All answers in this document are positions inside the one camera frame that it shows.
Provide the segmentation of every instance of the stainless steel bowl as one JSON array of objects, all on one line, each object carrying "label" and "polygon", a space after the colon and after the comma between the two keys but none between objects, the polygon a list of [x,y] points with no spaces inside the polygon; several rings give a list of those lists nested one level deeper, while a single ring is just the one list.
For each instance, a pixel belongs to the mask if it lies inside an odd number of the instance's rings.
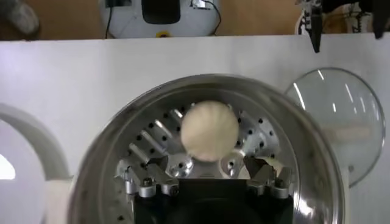
[{"label": "stainless steel bowl", "polygon": [[[226,103],[240,123],[235,151],[215,163],[192,159],[180,142],[182,116],[193,103],[203,100]],[[242,168],[237,155],[243,153],[274,154],[292,168],[295,223],[344,223],[340,171],[320,129],[273,88],[257,80],[224,75],[196,75],[165,83],[115,115],[92,143],[75,177],[68,223],[131,223],[132,208],[126,203],[123,184],[118,184],[123,159],[142,163],[168,155],[166,173],[170,176],[237,178]]]}]

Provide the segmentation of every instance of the white appliance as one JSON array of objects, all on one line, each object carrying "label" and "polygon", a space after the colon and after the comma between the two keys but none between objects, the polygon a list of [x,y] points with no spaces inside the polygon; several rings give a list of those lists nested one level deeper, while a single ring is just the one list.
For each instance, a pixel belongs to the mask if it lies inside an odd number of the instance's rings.
[{"label": "white appliance", "polygon": [[99,0],[105,28],[111,11],[108,31],[115,38],[212,35],[221,21],[215,8],[219,0]]}]

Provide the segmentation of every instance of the black cable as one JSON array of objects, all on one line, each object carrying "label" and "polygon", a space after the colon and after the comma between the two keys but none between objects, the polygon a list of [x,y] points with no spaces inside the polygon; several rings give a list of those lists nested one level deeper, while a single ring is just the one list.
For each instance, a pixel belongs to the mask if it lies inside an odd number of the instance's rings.
[{"label": "black cable", "polygon": [[111,23],[111,18],[112,18],[112,9],[113,9],[113,7],[110,7],[110,14],[108,15],[107,27],[105,28],[105,39],[107,39],[108,29],[110,28],[110,23]]},{"label": "black cable", "polygon": [[221,25],[221,22],[222,22],[221,13],[219,12],[217,6],[214,3],[210,2],[210,1],[206,1],[206,0],[202,0],[202,1],[211,4],[213,6],[213,8],[216,10],[217,14],[218,14],[219,22],[218,22],[218,24],[215,27],[214,32],[213,32],[213,35],[215,36],[215,33],[217,32],[217,30],[219,28],[219,25]]}]

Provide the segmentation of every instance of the clear glass lid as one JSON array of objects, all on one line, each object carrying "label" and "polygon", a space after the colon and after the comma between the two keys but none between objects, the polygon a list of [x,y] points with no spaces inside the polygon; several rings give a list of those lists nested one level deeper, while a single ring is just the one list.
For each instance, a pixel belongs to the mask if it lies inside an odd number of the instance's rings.
[{"label": "clear glass lid", "polygon": [[349,185],[375,166],[385,139],[385,117],[371,87],[357,75],[321,68],[296,80],[286,91],[320,125]]}]

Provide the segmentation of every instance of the dough ball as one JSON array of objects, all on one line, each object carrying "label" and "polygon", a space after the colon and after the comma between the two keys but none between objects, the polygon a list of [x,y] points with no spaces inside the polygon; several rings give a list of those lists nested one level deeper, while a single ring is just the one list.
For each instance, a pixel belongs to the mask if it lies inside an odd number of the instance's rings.
[{"label": "dough ball", "polygon": [[185,115],[181,139],[185,150],[201,161],[217,161],[229,154],[238,139],[238,122],[225,104],[203,101]]}]

